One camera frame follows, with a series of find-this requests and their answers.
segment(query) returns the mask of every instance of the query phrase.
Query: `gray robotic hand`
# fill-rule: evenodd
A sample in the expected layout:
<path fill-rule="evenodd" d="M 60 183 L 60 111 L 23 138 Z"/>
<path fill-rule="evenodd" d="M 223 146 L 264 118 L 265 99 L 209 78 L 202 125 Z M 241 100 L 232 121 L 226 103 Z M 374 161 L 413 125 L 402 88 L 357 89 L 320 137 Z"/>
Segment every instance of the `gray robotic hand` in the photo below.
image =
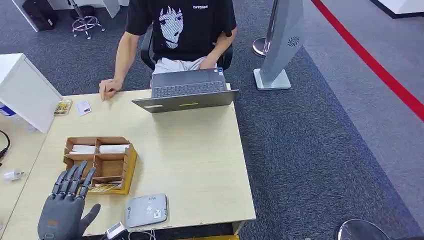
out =
<path fill-rule="evenodd" d="M 100 204 L 97 203 L 81 219 L 86 203 L 85 198 L 96 171 L 95 167 L 88 171 L 78 192 L 86 165 L 87 161 L 83 161 L 79 166 L 74 165 L 69 171 L 63 171 L 57 178 L 51 195 L 47 197 L 44 203 L 38 221 L 37 230 L 40 240 L 79 239 L 99 214 Z"/>

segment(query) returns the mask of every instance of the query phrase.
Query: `robotic thumb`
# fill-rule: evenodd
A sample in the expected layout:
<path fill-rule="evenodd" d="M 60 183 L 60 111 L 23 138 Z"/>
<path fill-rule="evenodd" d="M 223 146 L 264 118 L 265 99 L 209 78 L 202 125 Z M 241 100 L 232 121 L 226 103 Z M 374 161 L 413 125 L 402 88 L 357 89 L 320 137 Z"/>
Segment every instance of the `robotic thumb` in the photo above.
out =
<path fill-rule="evenodd" d="M 79 232 L 80 236 L 84 234 L 87 227 L 92 223 L 92 221 L 97 217 L 100 212 L 100 204 L 96 203 L 90 210 L 87 215 L 85 215 L 79 222 Z"/>

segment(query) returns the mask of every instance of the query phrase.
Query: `gray carpet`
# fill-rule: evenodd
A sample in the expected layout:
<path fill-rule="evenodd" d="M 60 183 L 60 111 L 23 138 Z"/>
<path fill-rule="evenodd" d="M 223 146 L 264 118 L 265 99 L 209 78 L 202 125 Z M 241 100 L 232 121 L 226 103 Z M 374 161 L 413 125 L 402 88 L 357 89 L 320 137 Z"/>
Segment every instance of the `gray carpet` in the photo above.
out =
<path fill-rule="evenodd" d="M 235 0 L 234 4 L 239 28 L 225 76 L 241 91 L 235 108 L 257 215 L 240 238 L 330 240 L 350 218 L 372 221 L 395 238 L 422 235 L 304 48 L 286 68 L 292 89 L 256 90 L 252 70 L 263 60 L 253 54 L 251 43 L 266 32 L 269 3 Z M 8 22 L 1 28 L 0 54 L 25 53 L 64 95 L 95 93 L 99 81 L 113 75 L 125 10 L 114 20 L 98 11 L 106 32 L 96 32 L 91 40 L 72 37 L 66 12 L 52 31 L 32 32 L 25 20 Z M 16 14 L 10 2 L 0 2 L 2 18 Z M 146 89 L 150 74 L 137 63 L 124 90 Z M 156 235 L 160 240 L 230 233 L 229 224 L 219 224 Z"/>
<path fill-rule="evenodd" d="M 424 122 L 371 71 L 310 0 L 303 2 L 305 49 L 424 230 Z M 424 42 L 424 17 L 392 19 L 369 0 L 323 2 L 377 61 L 424 100 L 424 48 L 418 47 Z"/>

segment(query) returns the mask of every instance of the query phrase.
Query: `white cable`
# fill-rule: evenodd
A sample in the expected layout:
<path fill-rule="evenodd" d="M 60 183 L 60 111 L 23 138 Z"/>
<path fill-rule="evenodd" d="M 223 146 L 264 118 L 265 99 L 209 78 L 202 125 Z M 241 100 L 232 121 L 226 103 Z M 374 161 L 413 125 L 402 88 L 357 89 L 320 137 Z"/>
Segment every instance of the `white cable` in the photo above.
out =
<path fill-rule="evenodd" d="M 153 235 L 155 232 L 153 232 L 153 234 L 151 234 L 151 233 L 149 233 L 149 232 L 146 232 L 146 231 L 132 231 L 132 232 L 130 232 L 129 234 L 128 234 L 128 240 L 131 240 L 131 234 L 132 233 L 143 233 L 143 234 L 148 234 L 148 235 L 150 235 L 150 239 L 152 239 L 152 237 L 153 237 L 153 240 L 156 240 L 156 237 Z"/>

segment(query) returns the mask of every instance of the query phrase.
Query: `silver stand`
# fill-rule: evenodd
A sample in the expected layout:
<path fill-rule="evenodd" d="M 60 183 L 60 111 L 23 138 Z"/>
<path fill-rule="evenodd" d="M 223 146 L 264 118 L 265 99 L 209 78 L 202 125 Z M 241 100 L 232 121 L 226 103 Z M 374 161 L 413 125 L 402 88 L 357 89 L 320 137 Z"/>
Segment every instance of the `silver stand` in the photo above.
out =
<path fill-rule="evenodd" d="M 100 31 L 104 32 L 105 29 L 100 25 L 99 20 L 95 16 L 84 16 L 81 12 L 80 7 L 75 3 L 74 0 L 69 0 L 76 13 L 78 14 L 78 19 L 72 23 L 72 32 L 73 36 L 77 36 L 77 32 L 85 32 L 87 39 L 92 39 L 89 30 L 95 26 L 100 27 Z"/>
<path fill-rule="evenodd" d="M 271 18 L 269 19 L 269 26 L 266 37 L 261 37 L 253 41 L 253 52 L 262 58 L 267 56 L 268 50 L 270 49 L 271 40 L 273 39 L 275 22 L 274 19 L 276 17 L 278 1 L 279 0 L 274 0 L 274 4 L 272 5 Z"/>
<path fill-rule="evenodd" d="M 378 226 L 361 219 L 345 221 L 338 229 L 336 240 L 390 240 Z"/>
<path fill-rule="evenodd" d="M 261 68 L 253 70 L 260 91 L 292 87 L 284 67 L 302 47 L 303 1 L 274 0 L 266 38 L 253 42 L 254 52 L 265 57 Z"/>

